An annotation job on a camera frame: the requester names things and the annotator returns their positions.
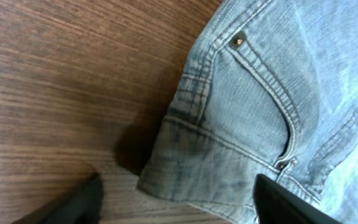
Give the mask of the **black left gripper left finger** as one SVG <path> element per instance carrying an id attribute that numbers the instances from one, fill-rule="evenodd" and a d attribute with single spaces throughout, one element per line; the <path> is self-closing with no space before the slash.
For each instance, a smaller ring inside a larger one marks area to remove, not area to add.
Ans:
<path id="1" fill-rule="evenodd" d="M 93 174 L 71 192 L 16 220 L 14 224 L 98 224 L 103 197 L 102 178 Z"/>

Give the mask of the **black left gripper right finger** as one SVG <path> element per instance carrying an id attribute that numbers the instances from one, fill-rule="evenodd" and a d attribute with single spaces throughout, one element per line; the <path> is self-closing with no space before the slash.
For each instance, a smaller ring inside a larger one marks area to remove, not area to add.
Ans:
<path id="1" fill-rule="evenodd" d="M 256 175 L 253 198 L 260 224 L 340 224 L 263 174 Z"/>

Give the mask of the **light blue denim shorts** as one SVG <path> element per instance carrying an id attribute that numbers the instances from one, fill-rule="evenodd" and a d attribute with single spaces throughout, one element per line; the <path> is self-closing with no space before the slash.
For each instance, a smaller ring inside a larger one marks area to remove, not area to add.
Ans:
<path id="1" fill-rule="evenodd" d="M 358 1 L 224 1 L 192 46 L 138 189 L 257 223 L 257 174 L 358 223 Z"/>

